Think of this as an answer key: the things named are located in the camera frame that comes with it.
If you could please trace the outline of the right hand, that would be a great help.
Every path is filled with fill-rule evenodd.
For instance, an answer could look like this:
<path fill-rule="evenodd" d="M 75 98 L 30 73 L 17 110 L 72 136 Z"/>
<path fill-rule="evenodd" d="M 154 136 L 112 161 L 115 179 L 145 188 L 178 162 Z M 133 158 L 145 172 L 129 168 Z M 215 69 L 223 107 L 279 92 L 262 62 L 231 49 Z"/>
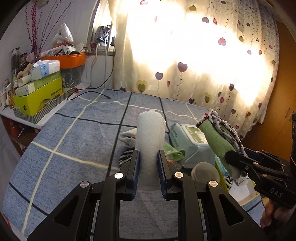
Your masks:
<path fill-rule="evenodd" d="M 276 202 L 269 199 L 266 203 L 264 212 L 260 219 L 260 226 L 264 228 L 270 226 L 273 220 L 278 220 L 282 223 L 287 223 L 295 211 L 295 206 L 291 209 L 279 206 Z"/>

